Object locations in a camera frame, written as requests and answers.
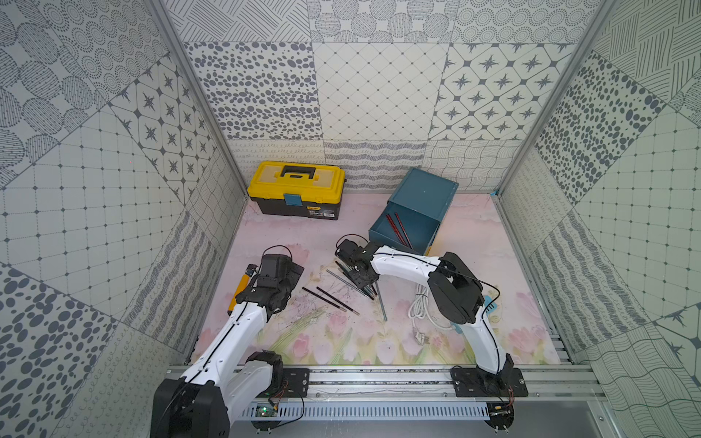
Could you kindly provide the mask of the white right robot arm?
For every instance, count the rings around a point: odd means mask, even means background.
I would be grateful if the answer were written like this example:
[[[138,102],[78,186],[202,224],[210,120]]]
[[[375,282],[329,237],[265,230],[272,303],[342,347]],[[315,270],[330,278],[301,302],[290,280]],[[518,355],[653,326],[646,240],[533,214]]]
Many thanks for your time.
[[[350,268],[350,281],[358,288],[370,286],[382,276],[399,277],[428,288],[440,313],[460,328],[470,344],[478,374],[502,389],[507,387],[514,362],[487,320],[485,283],[457,254],[425,257],[374,243],[359,246],[345,239],[337,244],[335,255]]]

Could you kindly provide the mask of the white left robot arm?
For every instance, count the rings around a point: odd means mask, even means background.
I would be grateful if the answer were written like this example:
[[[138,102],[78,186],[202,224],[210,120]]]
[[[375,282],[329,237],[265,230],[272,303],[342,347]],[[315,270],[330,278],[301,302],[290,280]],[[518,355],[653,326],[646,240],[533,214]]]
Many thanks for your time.
[[[179,379],[165,379],[155,391],[151,437],[228,437],[257,397],[273,403],[285,394],[281,356],[270,350],[245,353],[286,308],[303,271],[290,252],[265,251],[259,264],[248,267],[224,328]]]

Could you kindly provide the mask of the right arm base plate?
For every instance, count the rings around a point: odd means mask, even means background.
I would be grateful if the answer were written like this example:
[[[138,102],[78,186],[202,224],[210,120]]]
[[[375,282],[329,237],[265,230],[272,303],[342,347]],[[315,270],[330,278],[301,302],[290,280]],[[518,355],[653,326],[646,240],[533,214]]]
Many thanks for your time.
[[[478,367],[454,366],[450,370],[450,377],[455,389],[456,397],[480,398],[515,397],[525,398],[529,396],[529,390],[520,369],[505,370],[500,375],[493,375]]]

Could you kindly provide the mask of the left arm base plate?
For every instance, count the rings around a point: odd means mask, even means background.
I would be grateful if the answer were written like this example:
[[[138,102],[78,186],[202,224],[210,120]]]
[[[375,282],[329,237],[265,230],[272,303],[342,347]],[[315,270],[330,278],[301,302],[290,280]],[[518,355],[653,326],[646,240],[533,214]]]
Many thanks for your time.
[[[273,369],[270,386],[262,392],[266,398],[306,398],[310,386],[309,368]]]

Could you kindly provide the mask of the red pencil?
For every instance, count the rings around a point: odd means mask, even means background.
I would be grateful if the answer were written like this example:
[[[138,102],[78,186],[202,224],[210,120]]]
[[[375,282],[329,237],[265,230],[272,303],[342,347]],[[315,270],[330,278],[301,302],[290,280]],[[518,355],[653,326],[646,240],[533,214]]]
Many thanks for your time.
[[[392,217],[390,214],[385,215],[386,220],[388,221],[390,227],[392,228],[392,231],[394,232],[395,236],[397,237],[398,242],[402,246],[406,246],[405,239],[403,238],[402,233],[399,231],[397,225],[395,224],[394,220],[392,220]]]
[[[411,242],[411,239],[410,239],[409,235],[407,234],[407,231],[405,229],[405,226],[403,225],[403,222],[402,222],[400,215],[397,212],[394,212],[394,216],[396,218],[397,224],[399,224],[400,229],[402,231],[403,239],[405,240],[405,245],[411,249],[414,249],[413,244]]]

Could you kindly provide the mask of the teal drawer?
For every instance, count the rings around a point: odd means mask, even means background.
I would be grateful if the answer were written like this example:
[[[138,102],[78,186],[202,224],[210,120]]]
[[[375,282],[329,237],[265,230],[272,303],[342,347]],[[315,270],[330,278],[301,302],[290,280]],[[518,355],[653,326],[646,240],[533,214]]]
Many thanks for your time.
[[[425,256],[430,252],[441,222],[389,202],[369,229],[369,240],[380,246]]]

